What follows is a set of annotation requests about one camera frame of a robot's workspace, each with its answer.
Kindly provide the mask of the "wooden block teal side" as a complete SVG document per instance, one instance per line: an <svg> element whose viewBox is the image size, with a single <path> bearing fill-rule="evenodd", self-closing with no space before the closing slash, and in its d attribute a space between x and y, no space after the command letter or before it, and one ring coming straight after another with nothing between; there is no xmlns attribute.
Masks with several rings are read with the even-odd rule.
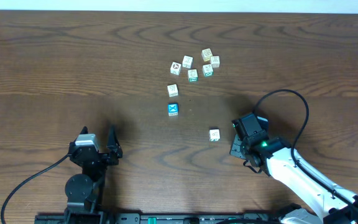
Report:
<svg viewBox="0 0 358 224"><path fill-rule="evenodd" d="M209 130L209 140L210 141L218 141L220 140L220 131L219 129L210 129Z"/></svg>

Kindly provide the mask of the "wooden block green letter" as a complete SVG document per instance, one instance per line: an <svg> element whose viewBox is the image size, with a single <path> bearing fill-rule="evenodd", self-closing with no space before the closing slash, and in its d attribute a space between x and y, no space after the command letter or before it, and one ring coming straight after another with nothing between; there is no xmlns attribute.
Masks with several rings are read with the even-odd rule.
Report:
<svg viewBox="0 0 358 224"><path fill-rule="evenodd" d="M188 70L188 81L189 82L197 82L198 81L197 69Z"/></svg>

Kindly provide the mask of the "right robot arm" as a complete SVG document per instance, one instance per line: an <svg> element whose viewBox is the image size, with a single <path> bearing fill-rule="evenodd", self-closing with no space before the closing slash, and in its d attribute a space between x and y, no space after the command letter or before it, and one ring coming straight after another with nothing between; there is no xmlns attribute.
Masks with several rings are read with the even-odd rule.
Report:
<svg viewBox="0 0 358 224"><path fill-rule="evenodd" d="M358 223L358 195L315 169L283 138L270 138L268 124L253 113L234 119L230 154L243 159L252 172L286 185L322 223Z"/></svg>

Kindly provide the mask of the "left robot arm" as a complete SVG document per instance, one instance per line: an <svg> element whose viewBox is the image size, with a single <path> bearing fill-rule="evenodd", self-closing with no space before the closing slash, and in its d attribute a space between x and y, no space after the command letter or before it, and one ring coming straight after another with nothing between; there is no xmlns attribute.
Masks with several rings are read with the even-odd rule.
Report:
<svg viewBox="0 0 358 224"><path fill-rule="evenodd" d="M114 126L109 129L106 152L99 150L96 135L85 126L69 144L68 155L82 173L70 177L65 185L67 209L71 213L95 213L102 199L106 171L118 165L123 156Z"/></svg>

